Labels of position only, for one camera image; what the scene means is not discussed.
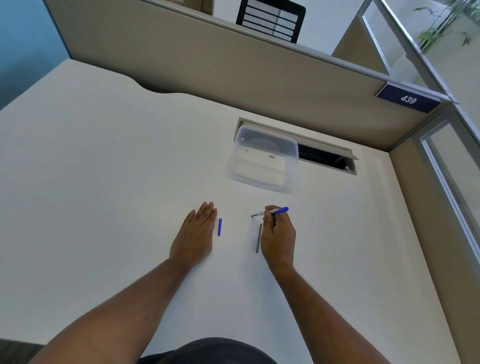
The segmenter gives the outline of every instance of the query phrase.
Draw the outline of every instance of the clear plastic lid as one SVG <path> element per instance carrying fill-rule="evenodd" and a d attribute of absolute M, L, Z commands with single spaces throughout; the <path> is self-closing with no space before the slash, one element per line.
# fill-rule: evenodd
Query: clear plastic lid
<path fill-rule="evenodd" d="M 227 175 L 253 186 L 289 193 L 298 160 L 299 149 L 295 140 L 243 125 L 235 138 Z"/>

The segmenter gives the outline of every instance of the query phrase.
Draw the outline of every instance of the blue wall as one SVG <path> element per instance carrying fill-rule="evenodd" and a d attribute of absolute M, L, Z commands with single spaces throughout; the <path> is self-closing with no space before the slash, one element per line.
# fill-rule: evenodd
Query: blue wall
<path fill-rule="evenodd" d="M 68 57 L 42 0 L 0 0 L 0 109 Z"/>

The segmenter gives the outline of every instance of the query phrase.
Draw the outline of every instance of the hand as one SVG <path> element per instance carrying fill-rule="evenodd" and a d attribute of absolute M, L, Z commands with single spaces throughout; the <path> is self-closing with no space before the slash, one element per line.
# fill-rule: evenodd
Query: hand
<path fill-rule="evenodd" d="M 188 270 L 205 259 L 212 251 L 216 212 L 213 202 L 204 202 L 196 214 L 192 210 L 187 215 L 170 248 L 170 259 Z"/>
<path fill-rule="evenodd" d="M 264 230 L 260 239 L 262 253 L 272 273 L 278 268 L 293 268 L 293 252 L 297 233 L 288 213 L 270 213 L 278 206 L 265 206 Z"/>

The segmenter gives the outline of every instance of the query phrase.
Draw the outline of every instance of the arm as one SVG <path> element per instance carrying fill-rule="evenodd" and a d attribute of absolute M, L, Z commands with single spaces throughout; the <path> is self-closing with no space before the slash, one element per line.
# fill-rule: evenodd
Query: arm
<path fill-rule="evenodd" d="M 315 364 L 389 362 L 293 267 L 295 229 L 287 213 L 264 216 L 262 253 L 287 299 Z"/>
<path fill-rule="evenodd" d="M 212 202 L 190 212 L 169 259 L 74 321 L 30 363 L 136 363 L 185 277 L 212 250 L 215 219 Z"/>

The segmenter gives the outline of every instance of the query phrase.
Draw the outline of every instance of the glass panel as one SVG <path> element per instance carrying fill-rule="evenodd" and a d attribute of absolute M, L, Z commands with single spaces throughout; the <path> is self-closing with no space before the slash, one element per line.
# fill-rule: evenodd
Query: glass panel
<path fill-rule="evenodd" d="M 430 135 L 427 143 L 470 230 L 480 237 L 480 169 L 450 124 Z"/>
<path fill-rule="evenodd" d="M 390 75 L 396 81 L 424 86 L 420 74 L 407 58 L 403 47 L 374 2 L 365 11 L 363 21 L 370 28 L 379 52 L 388 65 Z"/>

